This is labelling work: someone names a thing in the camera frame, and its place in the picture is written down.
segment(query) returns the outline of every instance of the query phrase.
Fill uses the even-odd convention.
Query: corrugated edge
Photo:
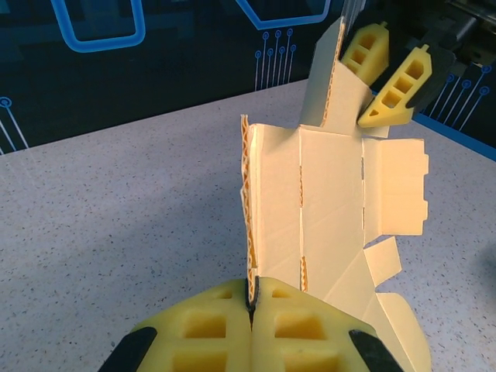
[[[336,45],[336,49],[334,50],[334,62],[332,62],[332,70],[331,70],[331,78],[329,79],[329,87],[327,89],[327,97],[325,100],[325,108],[324,108],[324,115],[322,116],[322,122],[320,124],[321,127],[324,126],[324,124],[327,121],[327,115],[329,114],[329,102],[331,101],[331,93],[332,93],[332,78],[334,77],[334,70],[336,69],[336,62],[339,59],[339,54],[341,53],[341,46],[343,44],[343,37],[345,33],[346,26],[343,21],[343,17],[339,20],[339,35],[338,35],[338,41]]]
[[[241,203],[246,227],[246,277],[248,279],[248,300],[252,304],[256,297],[257,254],[253,241],[253,219],[251,215],[250,199],[250,143],[248,132],[250,130],[248,115],[241,115]]]
[[[300,163],[300,291],[308,291],[307,259],[305,257],[305,237],[303,236],[303,152],[301,127],[298,128],[298,152]]]

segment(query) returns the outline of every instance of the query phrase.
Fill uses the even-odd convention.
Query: dark blue backdrop
[[[343,0],[0,0],[0,149],[304,79],[315,42],[342,7]],[[494,146],[484,113],[496,75],[477,83],[477,69],[447,83],[427,113]],[[464,88],[455,102],[464,80],[476,91]]]

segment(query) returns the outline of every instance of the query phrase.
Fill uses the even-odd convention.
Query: cardboard box
[[[420,235],[427,218],[421,139],[361,129],[370,89],[338,61],[343,19],[318,41],[301,125],[242,116],[243,211],[250,296],[274,277],[369,324],[405,372],[431,370],[429,346],[402,296],[376,287],[401,271],[394,237]]]

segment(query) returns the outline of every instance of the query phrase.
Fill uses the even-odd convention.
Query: circle icon
[[[489,87],[481,87],[479,89],[479,94],[480,95],[488,95],[491,89]]]
[[[471,86],[472,86],[472,81],[470,81],[470,80],[464,80],[464,81],[462,82],[462,88],[463,88],[463,89],[468,89],[468,88],[470,88]]]
[[[8,109],[10,106],[12,106],[12,99],[9,97],[0,97],[0,107]]]
[[[489,74],[492,70],[493,67],[488,64],[487,66],[481,67],[480,72],[482,72],[483,74]]]

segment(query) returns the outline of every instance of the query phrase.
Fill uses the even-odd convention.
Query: blue line
[[[5,127],[3,126],[3,122],[0,120],[0,128],[2,128],[2,132],[3,134],[5,135],[5,138],[7,139],[7,141],[9,142],[10,144],[10,147],[14,150],[14,151],[17,151],[16,149],[16,145],[14,145],[12,139],[10,138],[9,134],[7,133],[7,130],[5,129]]]
[[[439,93],[439,97],[436,99],[436,103],[434,104],[434,106],[432,107],[432,110],[431,110],[430,114],[428,115],[429,117],[432,115],[432,113],[436,109],[436,106],[439,103],[439,100],[441,99],[441,97],[443,96],[444,91],[446,90],[446,88],[448,88],[448,84],[449,84],[448,82],[444,83],[444,87],[443,87],[441,93]]]
[[[291,69],[293,68],[293,54],[295,54],[295,52],[291,52],[291,58],[289,60],[288,84],[289,81],[291,80]]]
[[[456,83],[453,86],[453,88],[451,89],[451,92],[449,93],[448,98],[444,101],[444,105],[442,106],[441,111],[439,111],[439,114],[437,114],[436,120],[439,120],[439,117],[442,115],[444,108],[448,104],[448,101],[451,99],[451,96],[453,95],[455,88],[458,85],[458,82],[460,81],[460,78],[461,78],[461,76],[459,76],[458,79],[456,80]]]
[[[460,109],[460,112],[458,112],[458,115],[456,116],[455,118],[455,121],[453,122],[453,124],[451,125],[452,127],[455,126],[456,124],[456,121],[458,120],[458,118],[460,117],[460,115],[462,115],[462,111],[465,109],[465,107],[467,106],[467,103],[469,102],[469,100],[472,98],[472,96],[474,95],[474,92],[475,90],[477,89],[477,87],[479,86],[480,82],[482,81],[482,78],[484,77],[484,74],[480,74],[480,77],[479,77],[479,80],[477,80],[477,83],[475,83],[474,85],[474,88],[472,89],[472,91],[470,92],[470,94],[468,95],[467,97],[467,100],[465,100],[465,103],[463,103],[463,106],[462,108]]]
[[[55,17],[60,27],[62,38],[69,48],[78,53],[94,53],[105,50],[115,50],[135,47],[146,35],[145,17],[141,0],[130,0],[133,11],[135,33],[129,36],[112,37],[109,39],[80,41],[74,34],[71,18],[65,0],[51,0]]]
[[[17,133],[19,134],[19,137],[21,137],[22,143],[24,143],[24,146],[26,149],[29,149],[28,143],[26,142],[26,139],[24,138],[24,135],[21,132],[21,129],[19,128],[19,125],[17,124],[16,118],[14,118],[14,115],[12,114],[12,111],[10,110],[9,107],[6,108],[7,112],[9,113],[10,119],[14,123],[15,129],[17,129]]]
[[[269,88],[269,76],[270,76],[270,59],[271,59],[271,56],[269,56],[269,60],[267,62],[267,83],[265,85],[265,88]]]
[[[475,108],[479,105],[479,102],[481,101],[482,97],[483,97],[483,95],[479,95],[479,98],[475,101],[474,106],[472,106],[472,108],[470,109],[470,111],[467,114],[467,117],[465,118],[462,125],[458,129],[459,132],[461,132],[462,129],[464,128],[465,124],[467,124],[468,119],[470,119],[470,117],[472,116],[472,113],[474,112]]]
[[[255,71],[255,91],[257,91],[257,85],[258,85],[258,60],[259,58],[257,58],[257,66],[256,66],[256,71]]]
[[[265,68],[265,48],[267,47],[267,41],[263,41],[263,52],[262,52],[262,74],[260,76],[260,89],[264,89],[264,68]]]
[[[281,81],[281,66],[282,66],[282,53],[279,53],[279,72],[277,72],[277,85]]]
[[[451,109],[450,111],[448,112],[448,115],[447,117],[444,119],[444,122],[443,124],[446,124],[446,122],[448,121],[449,117],[451,116],[451,114],[453,113],[453,110],[456,108],[456,105],[458,105],[458,101],[460,100],[460,98],[462,98],[462,95],[463,93],[465,92],[465,89],[462,89],[460,91],[460,93],[458,93],[458,97],[456,97],[456,100],[455,100],[455,103],[453,103],[453,106],[451,106]]]
[[[244,11],[245,15],[252,22],[256,29],[275,29],[277,27],[292,27],[301,25],[310,25],[313,23],[320,23],[327,18],[331,5],[331,0],[325,0],[324,9],[322,14],[306,15],[303,17],[293,17],[284,19],[271,19],[262,21],[255,13],[247,0],[236,0],[239,7]]]
[[[276,78],[276,66],[277,66],[277,54],[279,53],[279,49],[277,48],[279,47],[279,38],[276,37],[276,47],[274,48],[274,71],[272,71],[272,86],[274,86],[274,80]]]
[[[453,128],[448,126],[444,126],[440,122],[437,122],[434,119],[429,118],[428,116],[418,114],[413,118],[417,123],[422,124],[423,126],[437,132],[452,141],[459,143],[462,146],[465,146],[476,153],[479,153],[483,157],[496,161],[496,149],[493,147],[482,143],[472,137],[467,136],[464,133],[461,133]]]
[[[288,68],[288,54],[289,54],[289,42],[291,41],[291,36],[288,36],[288,44],[286,46],[286,58],[284,59],[284,73],[282,75],[282,84],[286,80],[286,69]]]

